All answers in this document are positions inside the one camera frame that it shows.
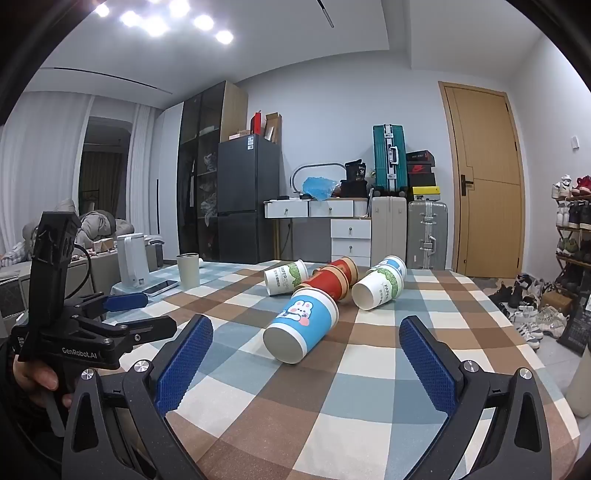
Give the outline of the person's left hand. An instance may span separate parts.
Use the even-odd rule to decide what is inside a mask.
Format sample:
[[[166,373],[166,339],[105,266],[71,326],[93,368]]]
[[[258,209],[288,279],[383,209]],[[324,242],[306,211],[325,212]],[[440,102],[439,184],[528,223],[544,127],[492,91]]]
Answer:
[[[55,392],[59,386],[56,373],[43,362],[22,362],[18,356],[13,360],[12,371],[19,387],[35,404],[45,408],[44,392]]]

